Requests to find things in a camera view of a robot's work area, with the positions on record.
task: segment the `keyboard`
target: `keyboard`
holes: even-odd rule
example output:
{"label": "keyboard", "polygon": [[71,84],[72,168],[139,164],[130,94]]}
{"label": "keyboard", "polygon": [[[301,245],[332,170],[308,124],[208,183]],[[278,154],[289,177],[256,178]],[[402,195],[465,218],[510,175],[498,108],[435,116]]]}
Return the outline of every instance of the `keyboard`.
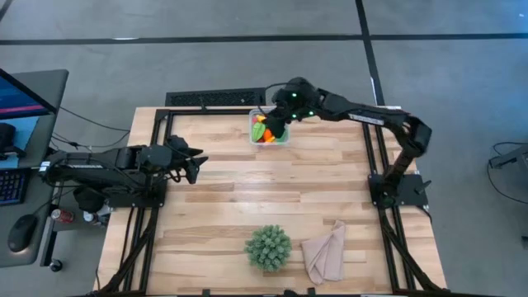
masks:
{"label": "keyboard", "polygon": [[165,106],[257,106],[265,103],[266,92],[263,87],[168,92],[165,99]]}
{"label": "keyboard", "polygon": [[29,169],[0,171],[0,206],[24,202],[29,176]]}

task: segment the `wooden table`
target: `wooden table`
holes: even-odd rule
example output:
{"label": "wooden table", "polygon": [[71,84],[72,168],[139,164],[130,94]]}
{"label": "wooden table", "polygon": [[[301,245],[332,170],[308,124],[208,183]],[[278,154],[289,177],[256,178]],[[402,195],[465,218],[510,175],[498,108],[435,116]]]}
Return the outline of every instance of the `wooden table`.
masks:
{"label": "wooden table", "polygon": [[[129,145],[149,144],[156,109],[136,110]],[[390,292],[360,124],[311,118],[290,126],[289,145],[257,147],[248,141],[247,115],[178,115],[174,120],[172,133],[204,149],[210,160],[195,185],[185,180],[169,184],[158,218],[148,294],[200,294],[202,289],[211,294],[277,294],[285,288],[304,293],[314,284],[299,243],[329,233],[336,219],[346,222],[345,279],[327,281],[317,292]],[[390,132],[384,136],[393,162],[399,146]],[[129,211],[119,209],[111,216],[99,264],[103,285],[119,266]],[[415,207],[401,212],[410,253],[445,287],[429,219]],[[288,264],[278,273],[249,266],[243,252],[252,232],[266,224],[279,224],[293,242]],[[394,254],[404,287],[401,260]],[[133,289],[138,288],[142,260],[140,256],[136,264]]]}

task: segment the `potted succulent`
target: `potted succulent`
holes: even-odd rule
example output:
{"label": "potted succulent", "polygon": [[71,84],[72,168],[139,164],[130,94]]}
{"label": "potted succulent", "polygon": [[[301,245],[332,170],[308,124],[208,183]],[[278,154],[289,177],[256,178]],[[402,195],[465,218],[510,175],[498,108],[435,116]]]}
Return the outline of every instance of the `potted succulent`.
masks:
{"label": "potted succulent", "polygon": [[291,241],[278,225],[264,226],[246,241],[244,252],[252,266],[268,272],[279,271],[290,257]]}

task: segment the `folded napkin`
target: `folded napkin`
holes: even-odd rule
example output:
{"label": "folded napkin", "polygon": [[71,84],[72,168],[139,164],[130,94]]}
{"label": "folded napkin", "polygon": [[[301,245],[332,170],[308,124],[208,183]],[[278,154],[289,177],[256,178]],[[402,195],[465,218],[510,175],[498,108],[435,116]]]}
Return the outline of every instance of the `folded napkin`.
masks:
{"label": "folded napkin", "polygon": [[345,223],[336,220],[330,234],[302,242],[301,247],[306,271],[314,284],[343,279]]}

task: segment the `gray floor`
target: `gray floor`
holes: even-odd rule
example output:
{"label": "gray floor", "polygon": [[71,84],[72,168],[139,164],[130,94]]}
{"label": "gray floor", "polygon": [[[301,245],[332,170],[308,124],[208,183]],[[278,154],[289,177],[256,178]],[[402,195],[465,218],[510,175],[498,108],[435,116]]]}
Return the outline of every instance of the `gray floor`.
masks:
{"label": "gray floor", "polygon": [[[528,31],[522,0],[364,2],[372,34]],[[14,0],[0,22],[0,40],[358,34],[357,19],[354,2],[345,0]],[[418,166],[433,180],[427,190],[433,227],[454,291],[528,291],[528,251],[521,245],[528,206],[496,194],[485,171],[492,144],[528,139],[527,48],[528,40],[374,42],[387,104],[403,106],[433,128],[430,151]],[[161,106],[165,92],[258,87],[297,75],[353,101],[374,102],[360,41],[0,46],[0,61],[12,73],[68,69],[64,106],[122,128],[130,127],[136,106]],[[119,137],[62,113],[56,132],[86,144]],[[504,191],[528,200],[526,183],[515,173],[508,167],[492,175]],[[65,270],[0,269],[0,295],[88,292],[103,240],[104,232],[61,233],[55,255],[67,263]]]}

